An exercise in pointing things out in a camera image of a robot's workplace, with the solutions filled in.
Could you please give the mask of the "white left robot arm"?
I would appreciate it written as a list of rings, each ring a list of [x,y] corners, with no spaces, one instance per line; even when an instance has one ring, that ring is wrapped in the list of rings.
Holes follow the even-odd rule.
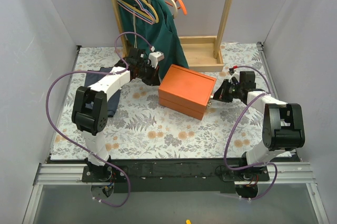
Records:
[[[72,122],[82,132],[89,156],[86,164],[94,168],[95,177],[105,182],[111,178],[112,169],[107,165],[110,155],[105,147],[102,131],[108,119],[108,102],[113,100],[123,85],[139,78],[149,86],[158,86],[159,104],[195,119],[204,117],[207,103],[215,97],[214,77],[171,65],[163,80],[159,70],[164,55],[152,51],[146,55],[142,49],[132,48],[127,57],[119,60],[102,78],[76,90]]]

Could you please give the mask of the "navy blue cloth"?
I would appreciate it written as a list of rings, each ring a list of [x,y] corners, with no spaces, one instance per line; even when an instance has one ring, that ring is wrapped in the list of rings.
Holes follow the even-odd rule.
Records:
[[[93,88],[94,91],[104,91],[107,96],[107,116],[112,118],[118,108],[120,102],[121,90],[118,89],[114,94],[112,91],[115,87],[112,87],[112,81],[114,77],[112,75],[102,75],[96,73],[88,73],[85,77],[84,86]]]

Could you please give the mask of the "orange drawer box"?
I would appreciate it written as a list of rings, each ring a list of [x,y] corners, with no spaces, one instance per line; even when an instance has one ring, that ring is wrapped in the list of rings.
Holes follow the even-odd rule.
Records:
[[[202,120],[216,78],[171,65],[158,89],[159,104]]]

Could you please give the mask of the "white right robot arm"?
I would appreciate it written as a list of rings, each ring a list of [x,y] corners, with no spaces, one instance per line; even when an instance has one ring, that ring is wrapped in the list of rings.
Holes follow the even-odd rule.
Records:
[[[245,104],[230,132],[230,137],[249,108],[263,114],[262,140],[250,151],[243,154],[241,164],[237,167],[243,180],[253,179],[257,167],[269,165],[279,154],[304,146],[305,132],[302,108],[296,103],[286,103],[274,98],[270,91],[256,87],[255,75],[259,70],[248,67],[247,71],[229,69],[231,77],[225,79],[213,95],[213,99],[230,103],[234,99]]]

